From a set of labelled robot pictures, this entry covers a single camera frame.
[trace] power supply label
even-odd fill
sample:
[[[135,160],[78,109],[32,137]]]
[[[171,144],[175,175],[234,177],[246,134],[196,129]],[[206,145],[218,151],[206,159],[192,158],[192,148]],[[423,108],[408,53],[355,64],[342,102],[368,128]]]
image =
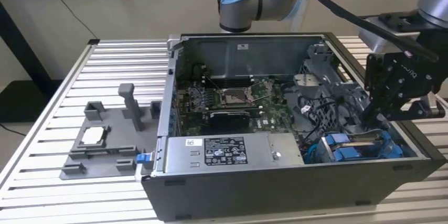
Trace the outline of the power supply label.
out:
[[[204,138],[206,165],[247,164],[244,137]]]

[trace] green motherboard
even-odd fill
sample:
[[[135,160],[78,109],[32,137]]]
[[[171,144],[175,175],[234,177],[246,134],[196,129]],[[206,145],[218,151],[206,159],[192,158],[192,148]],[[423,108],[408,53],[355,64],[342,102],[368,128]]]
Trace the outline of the green motherboard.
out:
[[[252,79],[242,88],[183,83],[178,108],[183,136],[271,131],[295,133],[295,117],[275,79]]]

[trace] metal slotted table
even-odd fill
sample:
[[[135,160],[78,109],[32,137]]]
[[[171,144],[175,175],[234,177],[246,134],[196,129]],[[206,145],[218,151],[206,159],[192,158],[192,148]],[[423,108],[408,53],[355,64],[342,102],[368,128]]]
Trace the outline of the metal slotted table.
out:
[[[339,37],[366,65],[362,40]],[[140,105],[160,100],[167,40],[102,40],[88,45],[2,172],[0,223],[160,223],[134,176],[60,180],[88,101],[124,107],[120,83],[135,84]],[[415,121],[448,158],[448,119]],[[215,219],[214,223],[448,223],[448,165],[403,185],[378,206]],[[191,221],[208,223],[210,220]]]

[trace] black stand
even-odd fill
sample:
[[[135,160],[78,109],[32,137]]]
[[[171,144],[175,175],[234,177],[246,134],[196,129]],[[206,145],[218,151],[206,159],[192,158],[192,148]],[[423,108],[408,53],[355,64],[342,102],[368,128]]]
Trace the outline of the black stand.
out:
[[[0,21],[2,39],[32,79],[14,81],[0,93],[0,122],[34,122],[62,81],[51,80],[2,2]]]

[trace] floor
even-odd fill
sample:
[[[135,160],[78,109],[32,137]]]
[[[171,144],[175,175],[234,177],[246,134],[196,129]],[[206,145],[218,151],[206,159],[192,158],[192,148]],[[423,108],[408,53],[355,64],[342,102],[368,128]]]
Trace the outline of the floor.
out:
[[[11,130],[27,134],[34,123],[4,123],[3,125]],[[10,132],[0,127],[0,171],[6,167],[23,139],[24,136]]]

